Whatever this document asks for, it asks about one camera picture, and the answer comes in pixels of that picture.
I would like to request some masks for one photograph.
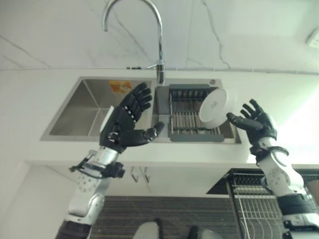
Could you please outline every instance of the floor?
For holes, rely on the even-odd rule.
[[[163,222],[164,239],[186,239],[193,225],[238,238],[229,199],[108,197],[91,239],[132,239],[139,225],[155,218]]]

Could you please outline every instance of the robotic arm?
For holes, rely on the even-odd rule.
[[[269,189],[277,197],[283,223],[288,233],[284,239],[319,239],[319,211],[316,202],[304,188],[303,178],[291,166],[289,152],[276,144],[277,130],[271,117],[255,100],[255,108],[247,104],[241,110],[243,117],[228,113],[228,120],[247,132],[252,144],[250,152],[266,176]]]
[[[81,172],[56,239],[87,239],[104,204],[104,193],[111,178],[122,178],[123,165],[116,162],[126,147],[153,141],[164,128],[162,122],[147,130],[134,130],[135,123],[152,99],[145,83],[133,89],[117,107],[111,107],[100,129],[100,148],[89,154],[70,171]]]

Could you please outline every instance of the faucet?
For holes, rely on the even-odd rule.
[[[109,2],[104,7],[102,27],[104,31],[108,31],[108,16],[110,14],[111,8],[115,5],[116,2],[120,0],[109,0]],[[163,51],[162,51],[162,35],[163,35],[163,25],[161,22],[160,12],[156,8],[153,2],[150,0],[141,0],[147,4],[155,14],[156,20],[158,22],[158,31],[159,31],[159,60],[156,61],[156,71],[157,71],[157,80],[158,83],[164,84],[165,81],[165,62],[163,60]]]

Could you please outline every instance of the dish drying rack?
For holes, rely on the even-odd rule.
[[[206,129],[199,119],[201,104],[215,89],[209,85],[169,86],[169,137],[172,141],[223,142],[225,138],[234,138],[228,121],[220,127]]]
[[[280,239],[287,232],[276,197],[261,185],[263,173],[234,173],[226,182],[240,239]],[[319,174],[302,174],[305,183]],[[319,210],[313,202],[314,211]]]

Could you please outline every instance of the white cabinet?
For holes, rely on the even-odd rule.
[[[60,175],[76,181],[79,172],[67,166],[50,166]],[[112,179],[106,192],[109,196],[176,196],[205,197],[229,168],[219,167],[131,167],[123,178]]]
[[[52,170],[61,176],[76,182],[79,172],[71,173],[68,166],[50,166]],[[150,191],[146,185],[139,167],[123,167],[126,172],[123,178],[112,179],[111,185],[105,195],[109,196],[149,196]]]
[[[229,168],[148,167],[152,196],[204,197]]]

